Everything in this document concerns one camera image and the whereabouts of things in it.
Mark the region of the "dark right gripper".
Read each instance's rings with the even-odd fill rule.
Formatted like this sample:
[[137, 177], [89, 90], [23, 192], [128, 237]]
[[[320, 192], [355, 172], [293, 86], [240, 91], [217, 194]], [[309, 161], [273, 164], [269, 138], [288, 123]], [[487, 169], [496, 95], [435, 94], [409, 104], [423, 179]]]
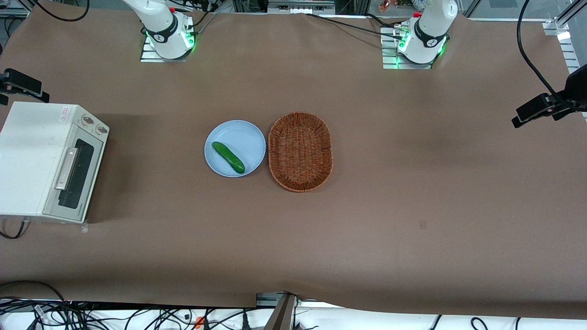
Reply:
[[8, 105], [9, 94], [29, 96], [44, 103], [50, 102], [50, 94], [43, 91], [41, 81], [14, 69], [4, 70], [4, 94], [0, 94], [1, 106]]

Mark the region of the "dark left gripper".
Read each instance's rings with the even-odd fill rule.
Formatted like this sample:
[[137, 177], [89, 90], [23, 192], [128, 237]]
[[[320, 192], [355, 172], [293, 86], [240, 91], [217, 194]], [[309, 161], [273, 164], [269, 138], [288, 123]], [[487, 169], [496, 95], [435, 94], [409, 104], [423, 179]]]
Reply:
[[[552, 115], [552, 102], [549, 94], [542, 93], [516, 109], [516, 117], [512, 118], [512, 125], [518, 129], [528, 122], [541, 117]], [[585, 113], [587, 110], [587, 65], [571, 73], [565, 82], [565, 87], [557, 93], [556, 112], [552, 115], [554, 121], [576, 112]]]

